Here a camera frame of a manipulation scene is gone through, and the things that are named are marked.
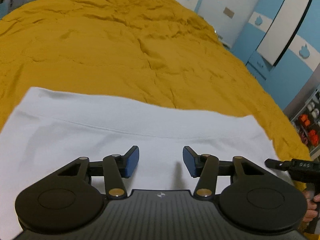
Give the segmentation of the person's right hand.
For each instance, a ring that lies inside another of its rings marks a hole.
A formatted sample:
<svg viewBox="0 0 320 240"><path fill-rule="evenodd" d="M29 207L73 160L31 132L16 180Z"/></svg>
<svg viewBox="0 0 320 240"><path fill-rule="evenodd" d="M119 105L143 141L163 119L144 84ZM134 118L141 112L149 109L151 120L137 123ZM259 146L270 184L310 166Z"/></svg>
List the person's right hand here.
<svg viewBox="0 0 320 240"><path fill-rule="evenodd" d="M306 214L303 217L303 221L310 222L318 216L318 211L316 211L316 209L317 203L319 203L319 194L315 195L314 197L311 197L310 191L303 191L303 194L308 205Z"/></svg>

